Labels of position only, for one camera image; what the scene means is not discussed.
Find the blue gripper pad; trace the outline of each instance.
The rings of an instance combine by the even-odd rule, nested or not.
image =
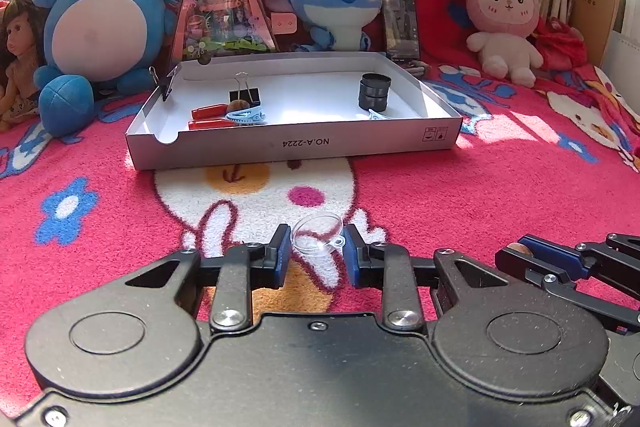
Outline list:
[[[342,257],[344,259],[344,265],[347,269],[347,276],[349,282],[354,288],[360,287],[360,268],[358,267],[358,252],[356,246],[349,234],[347,227],[342,229],[342,235],[344,236],[345,244],[342,247]]]
[[[580,254],[573,248],[560,247],[532,235],[521,237],[518,243],[529,248],[536,259],[562,268],[574,281],[588,279],[590,276],[589,269],[582,264]]]
[[[276,261],[274,278],[278,282],[278,286],[282,288],[284,278],[287,274],[289,266],[289,257],[291,256],[291,227],[287,227],[287,232],[282,238],[282,242],[278,247],[278,259]]]

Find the red blanket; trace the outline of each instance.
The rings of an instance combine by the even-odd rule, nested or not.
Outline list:
[[[368,243],[423,256],[458,248],[489,264],[524,233],[564,245],[640,234],[640,116],[591,66],[534,89],[463,67],[475,60],[462,1],[417,0],[423,55],[442,62],[427,84],[464,118],[452,150],[136,172],[124,133],[146,94],[101,102],[96,121],[63,140],[35,119],[0,134],[0,412],[38,392],[23,347],[40,314],[178,248],[219,256],[322,211]],[[380,47],[379,23],[366,31]],[[578,287],[639,305],[597,280]],[[295,257],[282,290],[254,292],[256,319],[379,309],[380,292],[354,290],[335,253]]]

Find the light blue plastic clip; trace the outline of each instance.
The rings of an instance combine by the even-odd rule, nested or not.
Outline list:
[[[389,120],[388,116],[375,112],[373,109],[369,109],[369,120]]]
[[[260,105],[256,105],[255,107],[250,107],[249,109],[241,109],[239,111],[228,112],[226,114],[226,119],[239,124],[248,125],[264,121],[265,115],[262,112],[262,108],[260,107]]]

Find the clear plastic cup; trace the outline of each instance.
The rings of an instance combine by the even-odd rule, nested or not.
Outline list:
[[[303,257],[320,257],[345,244],[340,216],[330,212],[300,219],[291,229],[291,246]]]

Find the red handle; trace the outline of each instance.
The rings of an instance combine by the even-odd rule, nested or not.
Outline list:
[[[236,124],[226,118],[211,118],[209,120],[191,120],[189,122],[189,130],[198,129],[221,129],[223,127],[235,127]]]
[[[219,118],[226,115],[226,103],[217,103],[216,105],[207,105],[191,110],[191,118],[193,120],[204,120],[206,118]]]

